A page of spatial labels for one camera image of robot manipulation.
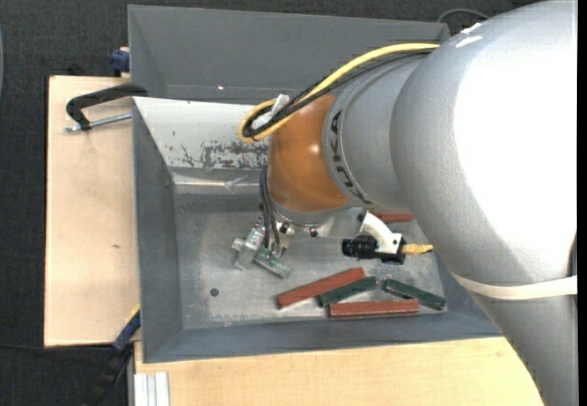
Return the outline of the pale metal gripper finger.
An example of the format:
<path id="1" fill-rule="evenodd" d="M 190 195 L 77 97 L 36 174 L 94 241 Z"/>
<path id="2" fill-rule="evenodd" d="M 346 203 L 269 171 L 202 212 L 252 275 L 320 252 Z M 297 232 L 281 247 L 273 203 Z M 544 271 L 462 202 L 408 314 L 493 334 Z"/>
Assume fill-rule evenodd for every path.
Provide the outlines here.
<path id="1" fill-rule="evenodd" d="M 242 248 L 238 252 L 238 255 L 234 262 L 234 266 L 237 269 L 249 269 L 252 266 L 256 255 L 257 250 L 249 250 L 246 248 Z"/>
<path id="2" fill-rule="evenodd" d="M 262 246 L 262 227 L 253 226 L 245 238 L 237 237 L 231 248 L 239 253 L 257 253 Z"/>

